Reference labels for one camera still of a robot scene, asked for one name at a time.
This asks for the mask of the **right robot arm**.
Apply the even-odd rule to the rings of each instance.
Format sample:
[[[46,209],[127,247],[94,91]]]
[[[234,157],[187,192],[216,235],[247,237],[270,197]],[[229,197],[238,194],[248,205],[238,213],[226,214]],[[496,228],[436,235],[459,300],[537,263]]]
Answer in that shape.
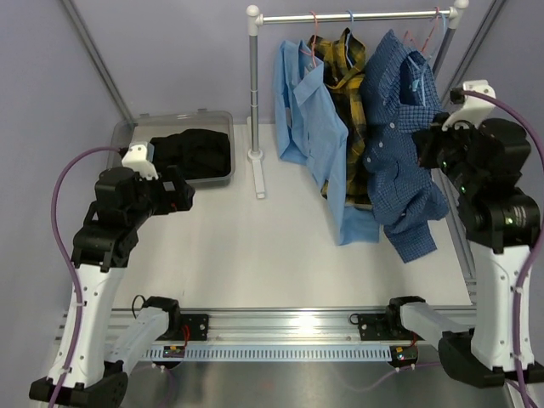
[[[465,326],[421,297],[397,297],[385,310],[387,332],[431,344],[444,371],[460,383],[540,383],[543,367],[530,345],[524,263],[536,250],[541,215],[517,185],[531,151],[526,131],[501,118],[475,125],[442,113],[413,140],[419,164],[439,169],[458,192],[457,212],[476,269],[476,321]]]

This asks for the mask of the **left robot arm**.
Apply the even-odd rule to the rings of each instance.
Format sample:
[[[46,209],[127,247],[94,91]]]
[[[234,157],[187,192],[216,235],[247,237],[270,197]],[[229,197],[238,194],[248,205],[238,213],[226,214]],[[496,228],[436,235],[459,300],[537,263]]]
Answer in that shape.
[[[194,189],[177,166],[149,179],[128,167],[103,171],[95,200],[73,239],[68,265],[75,280],[71,306],[54,365],[31,384],[29,397],[51,407],[118,407],[128,377],[151,344],[183,330],[179,302],[149,297],[129,328],[106,347],[117,289],[138,230],[153,216],[191,209]]]

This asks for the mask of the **blue hanger for checked shirt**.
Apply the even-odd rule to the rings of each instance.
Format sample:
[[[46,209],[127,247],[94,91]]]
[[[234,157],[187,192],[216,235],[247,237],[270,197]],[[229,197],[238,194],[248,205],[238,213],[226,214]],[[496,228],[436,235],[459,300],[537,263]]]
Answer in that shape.
[[[435,9],[431,18],[433,26],[421,47],[417,46],[414,38],[406,31],[404,41],[408,40],[415,47],[415,51],[407,56],[408,66],[413,72],[413,78],[409,83],[409,89],[419,97],[423,106],[427,106],[427,82],[426,76],[432,73],[431,63],[438,60],[439,49],[445,40],[448,28],[448,19]]]

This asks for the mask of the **dark blue checked shirt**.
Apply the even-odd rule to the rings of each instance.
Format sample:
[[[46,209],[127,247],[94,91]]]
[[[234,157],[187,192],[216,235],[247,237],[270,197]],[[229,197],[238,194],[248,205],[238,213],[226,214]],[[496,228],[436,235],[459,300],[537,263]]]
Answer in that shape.
[[[429,128],[441,112],[433,73],[426,76],[427,106],[409,89],[407,56],[415,49],[388,31],[365,65],[360,86],[366,125],[364,165],[375,220],[404,263],[435,251],[429,222],[449,212],[426,168],[417,163],[411,135]]]

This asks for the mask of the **black shirt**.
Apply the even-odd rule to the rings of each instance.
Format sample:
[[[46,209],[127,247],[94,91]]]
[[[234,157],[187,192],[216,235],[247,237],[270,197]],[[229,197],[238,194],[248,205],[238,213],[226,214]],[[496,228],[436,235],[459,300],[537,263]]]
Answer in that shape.
[[[232,162],[227,133],[190,128],[181,133],[150,140],[153,163],[158,172],[179,167],[186,180],[211,179],[230,174]]]

